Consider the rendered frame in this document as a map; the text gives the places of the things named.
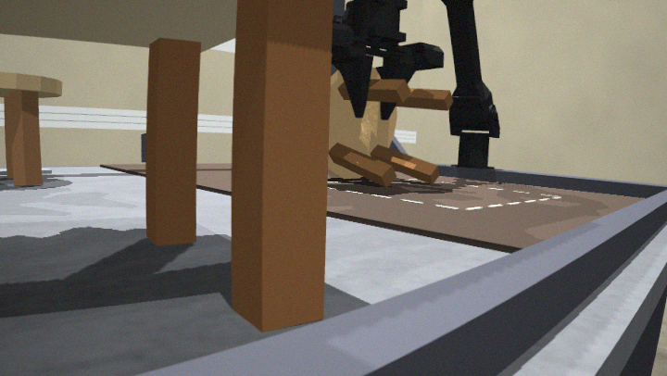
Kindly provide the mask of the dark grey metal arch frame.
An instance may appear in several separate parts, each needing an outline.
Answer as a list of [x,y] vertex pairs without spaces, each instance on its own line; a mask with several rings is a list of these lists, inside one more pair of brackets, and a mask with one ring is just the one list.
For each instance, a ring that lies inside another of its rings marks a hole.
[[[345,14],[345,4],[346,0],[333,0],[333,15],[343,16]],[[332,64],[331,66],[331,77],[337,71],[337,68]],[[402,147],[400,142],[394,135],[393,141],[390,145],[391,149],[397,150],[398,152],[408,154],[405,149]]]

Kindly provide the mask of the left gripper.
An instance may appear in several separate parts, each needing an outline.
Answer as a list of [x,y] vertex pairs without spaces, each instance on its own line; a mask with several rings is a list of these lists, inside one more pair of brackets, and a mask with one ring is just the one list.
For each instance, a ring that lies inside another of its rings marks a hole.
[[415,71],[444,67],[439,46],[422,42],[398,45],[406,42],[407,34],[399,31],[399,22],[407,0],[352,0],[348,6],[354,9],[353,31],[333,22],[332,64],[342,74],[356,118],[364,115],[373,56],[383,58],[383,66],[376,67],[381,79],[409,83]]

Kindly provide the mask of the brown rectangular mat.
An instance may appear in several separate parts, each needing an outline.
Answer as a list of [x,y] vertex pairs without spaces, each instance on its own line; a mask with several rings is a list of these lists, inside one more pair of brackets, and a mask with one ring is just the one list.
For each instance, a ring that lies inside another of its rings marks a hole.
[[[205,168],[214,164],[197,164],[196,189],[232,196],[232,166]],[[395,173],[400,181],[384,187],[328,171],[327,217],[511,254],[646,199],[443,176],[430,184]],[[482,208],[465,209],[473,207]]]

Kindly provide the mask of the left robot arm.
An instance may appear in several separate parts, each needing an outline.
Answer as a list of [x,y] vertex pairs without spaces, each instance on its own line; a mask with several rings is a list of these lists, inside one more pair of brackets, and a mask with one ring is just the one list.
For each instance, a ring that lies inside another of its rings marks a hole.
[[482,81],[473,0],[441,1],[447,7],[457,82],[449,125],[450,135],[459,136],[459,159],[451,166],[494,169],[487,167],[489,137],[499,138],[499,121],[492,93]]

